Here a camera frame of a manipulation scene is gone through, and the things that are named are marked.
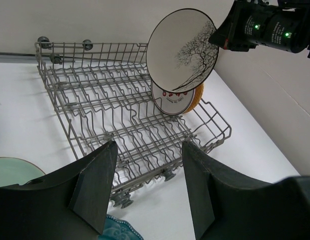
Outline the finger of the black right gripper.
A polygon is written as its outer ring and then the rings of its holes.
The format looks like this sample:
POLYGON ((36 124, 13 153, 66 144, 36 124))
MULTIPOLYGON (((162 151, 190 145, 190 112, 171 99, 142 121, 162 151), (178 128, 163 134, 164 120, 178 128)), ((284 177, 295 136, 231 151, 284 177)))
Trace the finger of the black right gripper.
POLYGON ((222 49, 230 49, 231 47, 231 31, 232 20, 227 18, 221 26, 210 36, 209 43, 216 45, 222 49))

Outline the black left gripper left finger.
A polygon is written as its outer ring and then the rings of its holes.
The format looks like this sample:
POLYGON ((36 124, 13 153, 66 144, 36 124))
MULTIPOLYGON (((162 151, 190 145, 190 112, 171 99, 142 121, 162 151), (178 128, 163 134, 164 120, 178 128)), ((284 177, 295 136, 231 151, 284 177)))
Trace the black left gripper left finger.
POLYGON ((0 187, 0 240, 96 240, 118 156, 109 141, 54 172, 0 187))

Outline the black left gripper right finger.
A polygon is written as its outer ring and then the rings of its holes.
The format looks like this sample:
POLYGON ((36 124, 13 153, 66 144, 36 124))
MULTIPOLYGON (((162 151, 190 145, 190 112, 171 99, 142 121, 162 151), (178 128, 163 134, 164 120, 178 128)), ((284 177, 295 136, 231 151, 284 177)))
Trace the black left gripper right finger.
POLYGON ((198 240, 310 240, 310 176, 267 183, 182 144, 198 240))

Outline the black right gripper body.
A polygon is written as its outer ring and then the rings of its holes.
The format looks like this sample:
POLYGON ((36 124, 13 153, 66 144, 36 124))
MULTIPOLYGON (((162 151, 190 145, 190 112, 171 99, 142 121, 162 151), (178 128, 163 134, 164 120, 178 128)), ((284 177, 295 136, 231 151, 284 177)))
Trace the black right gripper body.
POLYGON ((228 14, 228 48, 247 52, 257 46, 293 54, 308 50, 310 59, 310 0, 236 0, 228 14))

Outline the cream plate tree drawing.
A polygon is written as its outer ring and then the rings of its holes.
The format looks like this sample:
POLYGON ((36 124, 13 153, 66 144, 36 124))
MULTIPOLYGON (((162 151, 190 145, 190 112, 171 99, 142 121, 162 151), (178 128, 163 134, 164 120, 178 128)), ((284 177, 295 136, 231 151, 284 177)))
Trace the cream plate tree drawing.
POLYGON ((148 74, 169 93, 188 92, 213 71, 219 47, 209 38, 216 31, 212 19, 194 8, 167 15, 153 30, 146 51, 148 74))

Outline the teal scalloped plate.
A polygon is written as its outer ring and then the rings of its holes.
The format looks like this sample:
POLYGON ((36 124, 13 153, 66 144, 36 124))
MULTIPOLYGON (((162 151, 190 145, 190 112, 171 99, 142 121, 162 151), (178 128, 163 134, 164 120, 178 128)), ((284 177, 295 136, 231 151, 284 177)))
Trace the teal scalloped plate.
POLYGON ((107 214, 99 240, 144 240, 129 222, 107 214))

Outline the woven-pattern orange plate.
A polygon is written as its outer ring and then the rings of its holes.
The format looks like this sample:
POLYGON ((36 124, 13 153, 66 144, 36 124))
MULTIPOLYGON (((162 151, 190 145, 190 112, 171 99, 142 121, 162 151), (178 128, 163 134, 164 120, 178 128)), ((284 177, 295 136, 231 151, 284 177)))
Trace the woven-pattern orange plate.
POLYGON ((203 96, 203 92, 204 92, 204 84, 202 83, 195 89, 193 100, 188 109, 184 112, 184 114, 192 111, 199 104, 203 96))

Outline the light green plate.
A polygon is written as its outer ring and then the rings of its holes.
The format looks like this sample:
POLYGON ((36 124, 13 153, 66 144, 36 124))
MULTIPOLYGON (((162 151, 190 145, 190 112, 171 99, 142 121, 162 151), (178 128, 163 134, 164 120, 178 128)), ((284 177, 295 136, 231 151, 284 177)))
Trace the light green plate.
POLYGON ((24 185, 45 173, 36 165, 14 157, 0 157, 0 187, 24 185))

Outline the white plate red characters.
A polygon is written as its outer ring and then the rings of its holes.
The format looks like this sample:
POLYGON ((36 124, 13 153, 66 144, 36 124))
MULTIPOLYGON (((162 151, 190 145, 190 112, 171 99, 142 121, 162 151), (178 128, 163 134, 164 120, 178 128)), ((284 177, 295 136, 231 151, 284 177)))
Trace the white plate red characters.
POLYGON ((191 106, 195 90, 183 93, 171 93, 162 90, 156 84, 151 82, 151 95, 154 104, 162 113, 169 116, 176 116, 186 112, 191 106))

